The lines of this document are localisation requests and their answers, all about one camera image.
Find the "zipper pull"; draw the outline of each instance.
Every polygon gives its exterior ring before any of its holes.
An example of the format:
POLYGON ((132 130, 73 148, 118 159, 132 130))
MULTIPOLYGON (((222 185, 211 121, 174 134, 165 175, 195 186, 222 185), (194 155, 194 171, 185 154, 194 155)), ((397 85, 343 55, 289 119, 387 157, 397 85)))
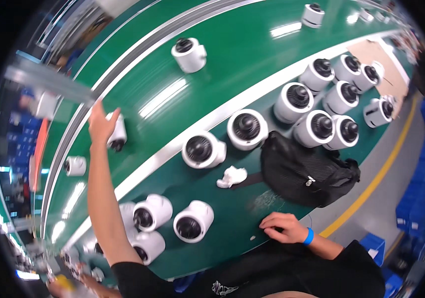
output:
POLYGON ((312 177, 308 176, 308 181, 305 183, 306 186, 310 186, 312 182, 315 182, 315 179, 313 179, 312 177))

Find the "yellow floor line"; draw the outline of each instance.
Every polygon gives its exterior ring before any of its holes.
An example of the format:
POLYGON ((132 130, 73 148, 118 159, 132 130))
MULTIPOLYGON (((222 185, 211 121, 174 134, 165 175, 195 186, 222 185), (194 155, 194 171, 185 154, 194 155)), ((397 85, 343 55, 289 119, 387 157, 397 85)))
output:
POLYGON ((403 231, 400 231, 400 233, 398 235, 398 238, 396 238, 396 241, 394 241, 394 243, 392 244, 392 246, 388 249, 388 251, 384 255, 384 259, 387 259, 389 257, 389 255, 393 252, 394 248, 396 248, 396 246, 398 246, 398 244, 401 241, 401 239, 402 239, 403 236, 404 236, 404 232, 403 231))
POLYGON ((363 205, 363 203, 370 197, 370 195, 373 193, 376 187, 383 180, 384 176, 386 176, 386 173, 391 168, 391 165, 394 163, 394 160, 398 156, 398 153, 401 150, 402 144, 404 143, 404 140, 406 139, 409 128, 411 126, 412 118, 414 117, 414 112, 416 110, 416 102, 417 102, 417 95, 413 97, 411 112, 409 113, 409 116, 406 119, 404 128, 402 129, 402 132, 396 144, 394 145, 394 148, 391 151, 391 154, 389 155, 388 159, 386 160, 386 162, 384 163, 383 167, 380 169, 378 174, 371 181, 370 185, 368 185, 368 187, 364 190, 364 192, 358 197, 358 199, 345 212, 343 212, 343 214, 339 218, 337 218, 323 232, 321 232, 320 236, 327 238, 331 234, 333 234, 339 227, 341 227, 341 225, 345 223, 361 207, 361 205, 363 205))

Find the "cardboard sheet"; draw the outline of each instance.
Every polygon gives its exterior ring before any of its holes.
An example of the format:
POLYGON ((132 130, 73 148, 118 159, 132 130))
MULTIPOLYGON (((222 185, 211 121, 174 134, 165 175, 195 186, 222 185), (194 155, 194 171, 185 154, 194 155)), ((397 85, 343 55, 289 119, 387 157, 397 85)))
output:
POLYGON ((348 47, 348 51, 356 56, 361 63, 371 65, 373 61, 378 61, 384 67, 384 79, 381 84, 376 87, 380 95, 393 95, 396 100, 396 106, 392 114, 396 119, 402 105, 402 99, 408 92, 408 85, 402 78, 398 69, 394 65, 391 58, 384 51, 378 42, 364 40, 348 47))

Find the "black waist bag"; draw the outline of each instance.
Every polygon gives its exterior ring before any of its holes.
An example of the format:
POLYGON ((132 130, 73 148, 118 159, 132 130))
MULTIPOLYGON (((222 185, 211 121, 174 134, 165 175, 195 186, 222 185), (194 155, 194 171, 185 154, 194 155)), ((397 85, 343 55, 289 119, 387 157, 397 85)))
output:
POLYGON ((342 161, 338 151, 319 155, 276 131, 261 152, 262 178, 283 199, 309 207, 325 207, 347 194, 360 180, 358 163, 342 161))

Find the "blue wristband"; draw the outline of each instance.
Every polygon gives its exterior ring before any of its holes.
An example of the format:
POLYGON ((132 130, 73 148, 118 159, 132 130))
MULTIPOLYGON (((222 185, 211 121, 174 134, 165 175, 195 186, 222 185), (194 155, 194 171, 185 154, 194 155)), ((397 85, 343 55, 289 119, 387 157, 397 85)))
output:
POLYGON ((314 236, 313 230, 310 229, 310 228, 307 228, 307 229, 308 229, 308 236, 305 239, 305 241, 303 242, 303 245, 305 245, 305 246, 308 246, 312 242, 313 236, 314 236))

